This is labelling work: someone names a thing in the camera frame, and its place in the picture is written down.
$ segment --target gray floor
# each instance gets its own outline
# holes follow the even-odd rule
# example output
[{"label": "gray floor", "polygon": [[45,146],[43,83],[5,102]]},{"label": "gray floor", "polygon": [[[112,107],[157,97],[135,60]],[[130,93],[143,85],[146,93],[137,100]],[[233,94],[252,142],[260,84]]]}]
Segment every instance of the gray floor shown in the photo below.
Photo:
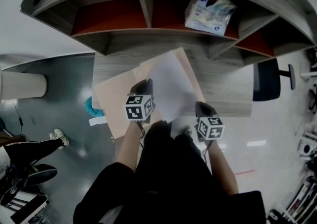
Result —
[{"label": "gray floor", "polygon": [[[54,128],[70,138],[69,147],[41,161],[58,169],[57,176],[42,186],[50,200],[46,212],[54,224],[72,223],[75,206],[114,157],[107,126],[91,127],[88,120],[92,116],[84,107],[92,93],[93,65],[94,56],[85,55],[46,59],[8,70],[44,74],[48,79],[44,97],[17,101],[27,140],[49,139]],[[19,134],[18,115],[11,101],[1,101],[0,114],[7,128]]]}]

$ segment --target white paper scrap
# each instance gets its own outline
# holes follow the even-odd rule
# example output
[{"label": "white paper scrap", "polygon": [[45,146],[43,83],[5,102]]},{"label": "white paper scrap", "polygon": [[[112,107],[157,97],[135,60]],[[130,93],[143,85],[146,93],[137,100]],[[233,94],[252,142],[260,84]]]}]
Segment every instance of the white paper scrap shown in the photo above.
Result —
[{"label": "white paper scrap", "polygon": [[173,52],[164,55],[151,69],[153,102],[167,122],[183,115],[195,115],[197,97],[184,68]]},{"label": "white paper scrap", "polygon": [[93,125],[96,125],[96,124],[103,124],[103,123],[107,123],[107,119],[106,119],[106,117],[104,115],[89,119],[90,126],[93,126]]}]

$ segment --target wooden desk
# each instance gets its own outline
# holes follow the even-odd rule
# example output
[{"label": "wooden desk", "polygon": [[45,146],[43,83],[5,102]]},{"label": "wooden desk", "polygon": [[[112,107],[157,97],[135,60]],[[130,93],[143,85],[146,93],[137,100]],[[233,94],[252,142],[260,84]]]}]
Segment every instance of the wooden desk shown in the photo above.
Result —
[{"label": "wooden desk", "polygon": [[[190,36],[157,34],[114,35],[104,56],[96,53],[93,87],[98,83],[139,66],[145,60],[183,47],[206,102],[220,116],[250,116],[253,98],[253,65],[242,66],[238,48],[211,60],[208,40]],[[93,108],[99,109],[93,92]]]}]

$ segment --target forearm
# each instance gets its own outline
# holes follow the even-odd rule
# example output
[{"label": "forearm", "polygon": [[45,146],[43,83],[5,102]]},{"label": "forearm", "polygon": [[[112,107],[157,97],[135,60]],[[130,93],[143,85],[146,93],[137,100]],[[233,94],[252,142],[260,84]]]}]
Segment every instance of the forearm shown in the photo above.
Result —
[{"label": "forearm", "polygon": [[137,166],[137,158],[139,152],[141,130],[136,122],[130,122],[127,132],[125,133],[123,142],[119,149],[116,162],[122,163],[133,171]]},{"label": "forearm", "polygon": [[216,140],[209,147],[208,154],[212,174],[223,187],[224,191],[228,196],[238,194],[237,180]]}]

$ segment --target trash can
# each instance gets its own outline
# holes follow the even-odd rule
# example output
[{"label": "trash can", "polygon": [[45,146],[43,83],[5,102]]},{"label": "trash can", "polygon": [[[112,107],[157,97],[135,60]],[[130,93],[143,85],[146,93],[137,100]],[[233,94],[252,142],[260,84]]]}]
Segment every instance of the trash can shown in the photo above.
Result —
[{"label": "trash can", "polygon": [[21,72],[0,72],[0,99],[42,97],[47,90],[44,75]]}]

